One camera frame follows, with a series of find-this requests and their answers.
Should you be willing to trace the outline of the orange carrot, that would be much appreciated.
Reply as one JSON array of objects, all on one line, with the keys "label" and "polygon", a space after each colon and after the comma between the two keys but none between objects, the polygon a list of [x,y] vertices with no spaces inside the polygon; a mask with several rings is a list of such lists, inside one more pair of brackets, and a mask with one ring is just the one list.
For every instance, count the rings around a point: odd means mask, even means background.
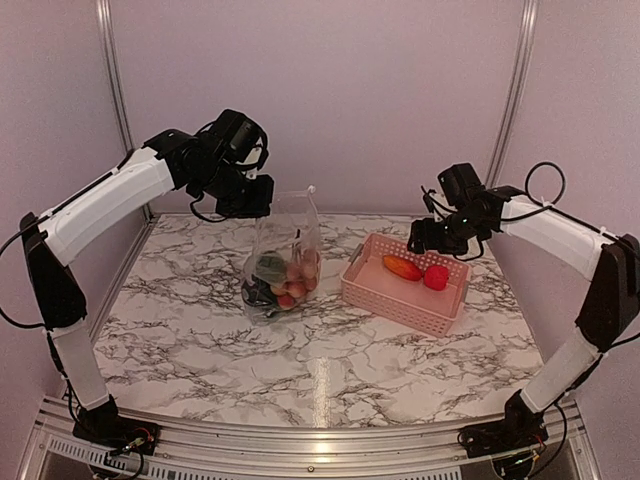
[{"label": "orange carrot", "polygon": [[422,270],[406,258],[396,255],[385,255],[382,257],[382,261],[388,271],[404,280],[418,282],[422,279]]}]

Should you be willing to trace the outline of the clear zip top bag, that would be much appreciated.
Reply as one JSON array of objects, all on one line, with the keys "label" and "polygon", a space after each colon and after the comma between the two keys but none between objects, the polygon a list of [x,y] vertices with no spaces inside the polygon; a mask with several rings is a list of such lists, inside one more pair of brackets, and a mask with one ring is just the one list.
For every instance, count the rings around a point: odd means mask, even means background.
[{"label": "clear zip top bag", "polygon": [[[259,279],[254,275],[257,257],[266,251],[277,251],[285,261],[296,250],[317,250],[321,255],[322,239],[318,210],[314,202],[316,187],[301,191],[277,193],[271,204],[271,214],[256,221],[255,238],[250,256],[243,267],[243,281]],[[256,323],[268,323],[291,311],[262,312],[245,307],[248,318]]]}]

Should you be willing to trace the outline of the red strawberry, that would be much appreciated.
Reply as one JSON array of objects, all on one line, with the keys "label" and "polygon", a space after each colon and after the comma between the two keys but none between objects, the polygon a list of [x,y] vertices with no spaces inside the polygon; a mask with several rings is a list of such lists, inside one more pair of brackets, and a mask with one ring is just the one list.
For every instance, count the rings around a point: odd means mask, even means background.
[{"label": "red strawberry", "polygon": [[442,265],[429,266],[423,276],[424,285],[434,291],[443,291],[449,281],[449,269]]}]

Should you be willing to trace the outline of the dark purple eggplant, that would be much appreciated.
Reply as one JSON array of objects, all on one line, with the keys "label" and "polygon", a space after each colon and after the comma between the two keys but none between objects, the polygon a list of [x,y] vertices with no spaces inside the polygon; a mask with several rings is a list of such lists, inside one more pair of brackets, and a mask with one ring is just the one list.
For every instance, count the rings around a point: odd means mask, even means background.
[{"label": "dark purple eggplant", "polygon": [[271,286],[261,279],[244,280],[241,297],[246,307],[262,312],[272,312],[278,307],[277,296],[271,291]]}]

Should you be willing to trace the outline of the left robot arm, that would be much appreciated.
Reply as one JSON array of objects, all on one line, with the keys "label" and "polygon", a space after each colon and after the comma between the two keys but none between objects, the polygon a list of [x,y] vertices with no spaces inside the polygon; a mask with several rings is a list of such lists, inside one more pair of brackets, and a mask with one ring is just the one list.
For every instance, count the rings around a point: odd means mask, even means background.
[{"label": "left robot arm", "polygon": [[127,432],[83,324],[87,301],[71,264],[110,227],[172,191],[185,190],[194,202],[214,198],[218,221],[269,215],[274,181],[261,171],[268,155],[265,130],[226,109],[194,134],[155,135],[61,204],[21,220],[31,285],[53,356],[79,403],[81,431],[106,445],[119,444]]}]

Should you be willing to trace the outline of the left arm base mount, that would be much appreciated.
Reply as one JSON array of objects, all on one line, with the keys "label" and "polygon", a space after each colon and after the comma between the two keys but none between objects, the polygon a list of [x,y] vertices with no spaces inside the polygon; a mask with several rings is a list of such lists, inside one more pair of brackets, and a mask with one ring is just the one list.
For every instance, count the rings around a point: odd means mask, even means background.
[{"label": "left arm base mount", "polygon": [[142,444],[132,448],[135,453],[151,456],[156,448],[160,426],[153,422],[120,417],[114,428],[107,425],[100,433],[91,433],[88,426],[78,422],[73,428],[73,436],[94,444],[108,447],[124,454],[124,447],[141,439]]}]

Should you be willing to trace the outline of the bunch of red lychees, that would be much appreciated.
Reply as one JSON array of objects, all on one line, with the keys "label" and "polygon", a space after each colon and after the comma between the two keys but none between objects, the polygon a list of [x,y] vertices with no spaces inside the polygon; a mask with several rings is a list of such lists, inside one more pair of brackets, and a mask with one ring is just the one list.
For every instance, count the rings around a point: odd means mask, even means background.
[{"label": "bunch of red lychees", "polygon": [[311,248],[296,250],[284,263],[284,274],[270,284],[280,310],[288,311],[315,292],[320,280],[321,255]]}]

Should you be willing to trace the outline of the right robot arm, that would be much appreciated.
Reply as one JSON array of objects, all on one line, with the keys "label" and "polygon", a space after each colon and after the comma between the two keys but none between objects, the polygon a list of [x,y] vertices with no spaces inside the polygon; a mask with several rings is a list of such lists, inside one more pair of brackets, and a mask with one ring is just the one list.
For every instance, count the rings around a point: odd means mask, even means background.
[{"label": "right robot arm", "polygon": [[478,243],[503,233],[524,240],[561,260],[589,283],[573,333],[551,359],[506,403],[500,421],[464,428],[466,434],[491,431],[506,448],[529,437],[544,412],[580,386],[639,314],[639,241],[558,209],[556,201],[536,200],[528,189],[488,188],[469,163],[438,176],[446,203],[423,193],[430,217],[411,225],[407,248],[459,257],[471,239]]}]

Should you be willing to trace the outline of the green avocado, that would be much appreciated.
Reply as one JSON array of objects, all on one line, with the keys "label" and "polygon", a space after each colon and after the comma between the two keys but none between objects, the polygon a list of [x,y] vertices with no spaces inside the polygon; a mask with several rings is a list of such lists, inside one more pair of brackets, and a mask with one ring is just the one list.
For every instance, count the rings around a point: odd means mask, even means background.
[{"label": "green avocado", "polygon": [[256,259],[254,275],[270,285],[281,285],[287,278],[287,262],[277,251],[263,252]]}]

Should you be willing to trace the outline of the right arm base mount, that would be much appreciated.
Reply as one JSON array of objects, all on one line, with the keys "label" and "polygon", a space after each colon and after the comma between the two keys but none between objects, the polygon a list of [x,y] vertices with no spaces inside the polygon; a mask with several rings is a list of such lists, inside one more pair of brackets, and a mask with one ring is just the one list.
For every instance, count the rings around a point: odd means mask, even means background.
[{"label": "right arm base mount", "polygon": [[535,422],[524,429],[509,429],[504,420],[468,425],[458,432],[458,444],[469,458],[502,454],[532,445],[542,445],[549,438],[545,425]]}]

